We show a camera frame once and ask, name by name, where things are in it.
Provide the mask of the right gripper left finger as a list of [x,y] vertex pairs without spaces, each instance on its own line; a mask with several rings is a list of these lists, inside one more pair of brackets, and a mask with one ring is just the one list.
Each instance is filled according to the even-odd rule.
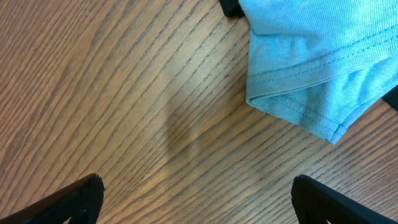
[[1,219],[1,223],[91,223],[98,220],[105,187],[98,174],[62,188],[36,203]]

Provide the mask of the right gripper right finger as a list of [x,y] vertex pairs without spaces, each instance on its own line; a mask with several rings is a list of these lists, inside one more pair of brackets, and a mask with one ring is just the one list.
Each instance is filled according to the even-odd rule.
[[397,224],[307,175],[294,178],[291,196],[300,224]]

